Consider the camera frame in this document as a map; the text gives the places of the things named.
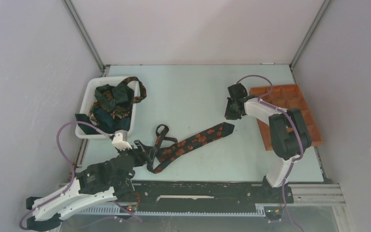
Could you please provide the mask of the black orange floral tie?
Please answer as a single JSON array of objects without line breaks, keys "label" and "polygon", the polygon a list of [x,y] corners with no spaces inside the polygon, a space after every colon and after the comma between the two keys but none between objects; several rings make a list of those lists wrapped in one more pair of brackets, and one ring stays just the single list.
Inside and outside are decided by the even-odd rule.
[{"label": "black orange floral tie", "polygon": [[189,138],[178,141],[174,137],[167,136],[170,130],[167,125],[160,124],[155,130],[157,138],[151,150],[151,161],[146,166],[147,170],[153,174],[158,174],[181,156],[231,135],[234,132],[234,128],[235,125],[222,122]]}]

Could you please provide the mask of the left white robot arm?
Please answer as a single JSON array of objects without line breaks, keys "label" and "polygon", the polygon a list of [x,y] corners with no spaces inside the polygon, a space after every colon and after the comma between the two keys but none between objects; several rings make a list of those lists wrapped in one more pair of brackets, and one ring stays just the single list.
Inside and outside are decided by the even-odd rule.
[{"label": "left white robot arm", "polygon": [[154,146],[139,140],[130,149],[119,150],[118,155],[105,162],[89,165],[71,182],[46,197],[29,197],[27,209],[31,215],[25,230],[45,232],[84,209],[110,201],[128,201],[134,195],[132,178],[135,167],[153,162]]}]

